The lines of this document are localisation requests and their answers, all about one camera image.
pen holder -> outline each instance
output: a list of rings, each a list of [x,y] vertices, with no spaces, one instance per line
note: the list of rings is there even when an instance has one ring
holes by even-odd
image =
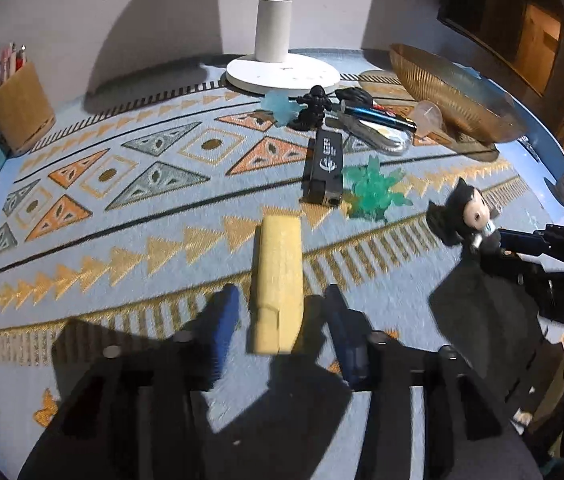
[[[0,86],[0,130],[14,155],[28,152],[56,124],[33,63]]]

ribbed glass bowl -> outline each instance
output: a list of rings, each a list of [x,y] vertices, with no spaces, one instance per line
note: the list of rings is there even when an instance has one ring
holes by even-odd
[[[443,57],[404,44],[391,45],[391,64],[417,101],[439,106],[444,120],[481,142],[510,142],[526,133],[513,106],[491,85]]]

black box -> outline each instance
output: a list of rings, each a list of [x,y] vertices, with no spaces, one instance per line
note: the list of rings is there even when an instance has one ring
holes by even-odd
[[[339,207],[344,191],[343,165],[342,134],[320,128],[315,136],[306,201]]]

green star-shaped toy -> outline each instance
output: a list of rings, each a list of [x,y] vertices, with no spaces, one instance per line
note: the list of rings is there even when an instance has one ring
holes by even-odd
[[[352,183],[354,200],[350,216],[352,218],[367,218],[369,220],[383,220],[389,205],[413,205],[404,193],[391,191],[405,176],[398,169],[383,176],[380,173],[380,159],[370,156],[368,164],[344,168],[344,177]]]

dark television screen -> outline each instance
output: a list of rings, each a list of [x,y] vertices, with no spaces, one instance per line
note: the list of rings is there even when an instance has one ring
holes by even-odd
[[[439,19],[489,49],[542,94],[564,26],[561,0],[442,0]]]

